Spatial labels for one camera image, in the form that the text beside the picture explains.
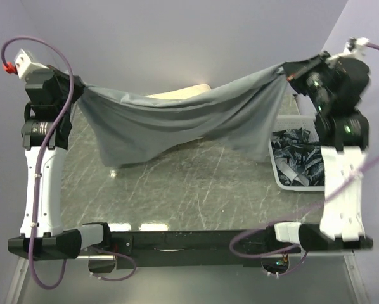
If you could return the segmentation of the cream pillow with bear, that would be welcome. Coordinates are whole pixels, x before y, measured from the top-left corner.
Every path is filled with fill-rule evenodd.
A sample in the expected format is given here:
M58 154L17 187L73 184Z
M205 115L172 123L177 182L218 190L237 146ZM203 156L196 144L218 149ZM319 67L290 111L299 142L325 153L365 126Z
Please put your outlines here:
M166 100L184 100L200 95L205 92L209 92L211 87L208 84L197 84L175 91L162 92L157 94L147 95L149 98L166 99Z

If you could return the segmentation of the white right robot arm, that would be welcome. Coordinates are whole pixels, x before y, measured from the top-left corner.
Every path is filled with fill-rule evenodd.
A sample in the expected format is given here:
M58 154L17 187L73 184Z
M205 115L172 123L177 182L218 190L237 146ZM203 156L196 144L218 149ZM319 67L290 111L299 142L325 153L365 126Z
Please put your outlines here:
M315 109L315 129L324 162L325 203L317 224L278 222L267 227L266 248L280 252L287 243L306 251L369 250L361 215L361 167L367 159L368 119L357 109L370 82L370 69L350 56L328 53L286 62L292 89L308 96Z

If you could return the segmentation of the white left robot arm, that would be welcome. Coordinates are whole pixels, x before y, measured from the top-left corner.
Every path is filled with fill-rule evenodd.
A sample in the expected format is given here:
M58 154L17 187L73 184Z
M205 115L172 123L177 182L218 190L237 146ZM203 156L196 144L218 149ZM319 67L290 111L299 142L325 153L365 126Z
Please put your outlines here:
M77 258L92 247L109 253L113 238L105 222L84 224L66 230L61 221L61 177L72 130L74 103L84 84L52 66L44 66L25 77L30 101L25 105L21 129L27 160L27 200L19 235L8 240L8 251L35 261Z

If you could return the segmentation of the grey pillowcase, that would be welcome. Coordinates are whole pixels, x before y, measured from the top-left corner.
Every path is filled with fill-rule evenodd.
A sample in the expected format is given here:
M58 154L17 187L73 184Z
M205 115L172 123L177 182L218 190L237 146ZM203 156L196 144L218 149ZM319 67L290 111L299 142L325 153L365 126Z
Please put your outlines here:
M220 142L261 162L287 88L274 65L184 100L87 85L79 108L107 167L148 162L196 139Z

